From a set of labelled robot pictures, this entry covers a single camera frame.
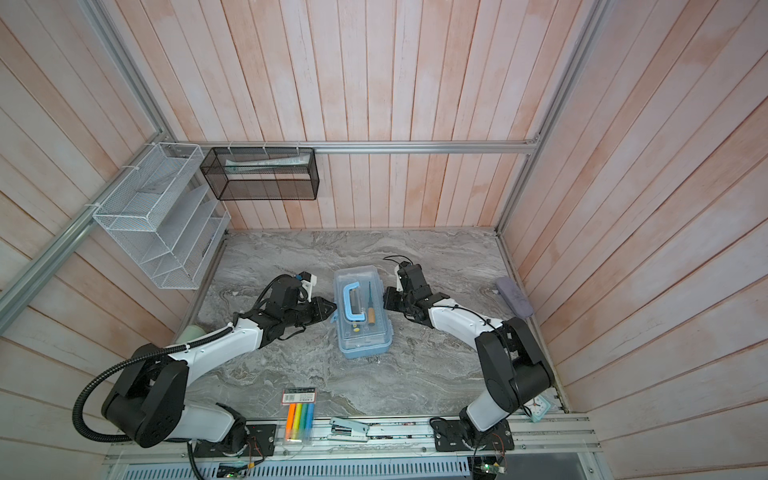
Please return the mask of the blue clear-lid tool box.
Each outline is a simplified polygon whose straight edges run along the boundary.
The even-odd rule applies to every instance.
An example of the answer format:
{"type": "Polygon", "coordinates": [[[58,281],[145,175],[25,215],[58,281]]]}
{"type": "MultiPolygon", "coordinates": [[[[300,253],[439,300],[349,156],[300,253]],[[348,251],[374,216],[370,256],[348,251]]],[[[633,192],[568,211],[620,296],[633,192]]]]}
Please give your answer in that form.
{"type": "Polygon", "coordinates": [[[393,340],[393,327],[383,306],[384,287],[375,266],[338,270],[334,274],[332,319],[337,326],[338,346],[346,359],[386,353],[393,340]],[[367,324],[369,284],[372,283],[376,324],[367,324]]]}

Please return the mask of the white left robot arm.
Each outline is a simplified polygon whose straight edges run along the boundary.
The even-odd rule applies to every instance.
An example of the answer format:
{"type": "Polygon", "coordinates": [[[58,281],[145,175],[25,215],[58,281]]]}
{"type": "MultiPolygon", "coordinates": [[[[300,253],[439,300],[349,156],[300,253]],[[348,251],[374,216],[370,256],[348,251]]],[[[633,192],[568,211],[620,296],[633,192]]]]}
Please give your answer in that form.
{"type": "Polygon", "coordinates": [[[315,283],[315,276],[308,272],[280,274],[250,309],[234,313],[224,327],[164,348],[152,343],[138,348],[80,392],[72,408],[75,431],[98,443],[132,441],[150,448],[167,441],[208,442],[220,445],[229,455],[241,453],[249,443],[245,417],[222,403],[195,406],[186,399],[187,389],[241,355],[328,320],[337,306],[313,294],[315,283]],[[109,378],[115,383],[103,401],[101,415],[117,428],[115,434],[100,433],[84,419],[89,397],[109,378]]]}

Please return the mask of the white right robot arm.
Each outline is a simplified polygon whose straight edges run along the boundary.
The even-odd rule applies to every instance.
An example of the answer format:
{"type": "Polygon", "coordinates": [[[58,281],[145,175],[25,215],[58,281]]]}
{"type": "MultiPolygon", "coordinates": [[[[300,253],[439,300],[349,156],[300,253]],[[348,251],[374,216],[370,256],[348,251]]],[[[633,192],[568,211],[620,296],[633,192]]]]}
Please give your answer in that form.
{"type": "Polygon", "coordinates": [[[434,292],[419,264],[397,263],[397,285],[384,293],[384,307],[412,323],[447,333],[477,353],[484,391],[464,407],[456,421],[442,417],[430,422],[436,448],[457,451],[485,449],[505,436],[507,417],[555,383],[554,372],[527,323],[483,316],[441,292],[434,292]]]}

